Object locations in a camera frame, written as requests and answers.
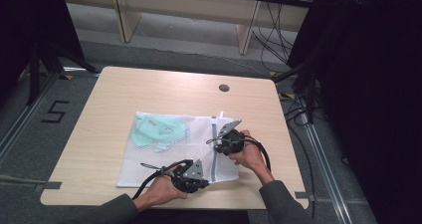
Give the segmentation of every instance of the wooden table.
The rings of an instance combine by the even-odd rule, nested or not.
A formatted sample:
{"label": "wooden table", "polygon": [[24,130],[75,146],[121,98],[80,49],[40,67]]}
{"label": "wooden table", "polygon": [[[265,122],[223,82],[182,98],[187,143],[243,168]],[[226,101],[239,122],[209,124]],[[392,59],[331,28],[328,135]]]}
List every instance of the wooden table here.
{"label": "wooden table", "polygon": [[[221,92],[227,85],[229,92]],[[191,73],[106,67],[60,157],[50,181],[60,189],[46,189],[45,205],[101,205],[136,188],[115,186],[124,146],[136,112],[240,118],[271,158],[273,174],[294,195],[304,184],[283,116],[270,80]],[[265,209],[256,175],[244,167],[240,178],[212,184],[174,200],[165,208]],[[308,207],[306,199],[298,199]]]}

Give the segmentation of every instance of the gray carpet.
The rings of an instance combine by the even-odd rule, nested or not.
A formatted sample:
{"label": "gray carpet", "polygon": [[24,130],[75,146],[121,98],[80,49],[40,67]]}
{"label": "gray carpet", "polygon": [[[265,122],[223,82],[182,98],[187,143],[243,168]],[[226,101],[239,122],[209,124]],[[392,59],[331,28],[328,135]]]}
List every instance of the gray carpet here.
{"label": "gray carpet", "polygon": [[[126,46],[105,45],[82,42],[87,61],[102,68],[107,65],[131,68],[205,73],[239,77],[268,78],[269,71],[259,61],[233,60],[250,68],[234,65],[222,59],[211,59],[196,55],[181,55],[171,52],[140,49]],[[75,64],[66,59],[65,66]],[[270,68],[285,71],[286,67],[267,64]],[[78,117],[90,95],[97,78],[86,72],[76,72],[70,80],[57,80],[49,89],[41,106],[38,108],[17,143],[11,149],[3,163],[0,163],[0,174],[18,178],[48,180],[66,142],[75,126]],[[277,89],[281,93],[291,93],[294,78],[281,82]],[[25,107],[28,91],[28,78],[17,85],[9,100],[0,108],[0,138],[5,135],[13,120]],[[56,104],[55,111],[64,112],[60,122],[49,123],[42,120],[55,120],[57,114],[48,114],[55,101],[68,102]],[[284,112],[291,107],[291,102],[282,102]],[[323,144],[329,164],[334,172],[343,196],[346,199],[353,223],[376,223],[364,195],[359,188],[352,170],[341,162],[341,148],[335,140],[329,120],[323,110],[317,110],[315,118],[319,139]],[[318,169],[311,145],[303,126],[290,121],[290,125],[304,144],[291,132],[294,149],[297,155],[301,174],[308,193],[312,192],[312,181],[315,184],[315,216],[318,223],[338,223],[335,211],[330,202],[325,184]],[[310,163],[306,159],[304,148],[309,154]],[[314,173],[310,174],[310,165]],[[66,217],[76,215],[90,207],[44,206],[40,203],[41,193],[34,192],[33,184],[11,184],[0,182],[0,223],[56,223]],[[248,212],[250,223],[268,223],[266,211],[251,210]]]}

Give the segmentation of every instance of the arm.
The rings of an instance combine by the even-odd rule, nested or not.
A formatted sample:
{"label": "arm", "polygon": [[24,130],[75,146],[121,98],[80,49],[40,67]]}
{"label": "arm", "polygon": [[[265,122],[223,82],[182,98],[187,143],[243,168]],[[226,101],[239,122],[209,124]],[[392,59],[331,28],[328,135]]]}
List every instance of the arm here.
{"label": "arm", "polygon": [[[245,136],[250,135],[247,130],[242,132]],[[265,165],[260,149],[255,144],[245,141],[243,150],[230,154],[229,158],[236,160],[236,164],[242,164],[254,171],[260,179],[263,184],[260,193],[270,214],[271,223],[316,223],[292,197],[285,184],[274,179]]]}
{"label": "arm", "polygon": [[185,199],[187,193],[177,190],[168,176],[158,176],[139,197],[131,200],[123,194],[91,211],[61,223],[126,223],[139,212],[173,199]]}

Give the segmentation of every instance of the metal rail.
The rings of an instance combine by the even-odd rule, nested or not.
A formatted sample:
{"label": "metal rail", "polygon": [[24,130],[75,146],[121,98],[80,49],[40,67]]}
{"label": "metal rail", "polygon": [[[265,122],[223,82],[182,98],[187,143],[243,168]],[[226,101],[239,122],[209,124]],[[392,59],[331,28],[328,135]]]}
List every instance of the metal rail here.
{"label": "metal rail", "polygon": [[4,161],[9,151],[12,149],[13,145],[15,145],[16,141],[19,139],[22,131],[28,125],[29,121],[31,120],[33,114],[40,106],[45,94],[47,93],[48,89],[52,86],[52,84],[59,78],[58,73],[53,73],[47,77],[44,83],[41,85],[41,92],[38,97],[19,115],[16,121],[13,123],[12,127],[0,141],[0,164]]}
{"label": "metal rail", "polygon": [[[305,106],[305,102],[301,100],[302,107]],[[338,184],[332,174],[328,160],[326,159],[322,145],[319,142],[317,131],[312,123],[308,122],[306,113],[302,114],[302,120],[306,123],[308,138],[310,139],[311,146],[316,156],[316,162],[321,170],[323,181],[326,185],[329,197],[331,198],[332,205],[340,224],[351,224],[350,213],[347,208],[347,204],[341,194]]]}

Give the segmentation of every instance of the round hole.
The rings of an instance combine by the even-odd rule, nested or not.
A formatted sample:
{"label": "round hole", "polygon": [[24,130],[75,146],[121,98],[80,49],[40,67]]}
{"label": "round hole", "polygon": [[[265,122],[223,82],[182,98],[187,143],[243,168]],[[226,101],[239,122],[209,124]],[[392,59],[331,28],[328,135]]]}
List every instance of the round hole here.
{"label": "round hole", "polygon": [[222,91],[222,92],[228,92],[228,91],[230,91],[230,88],[229,88],[229,86],[227,86],[227,85],[220,85],[219,87],[218,87],[218,89],[220,89],[220,91]]}

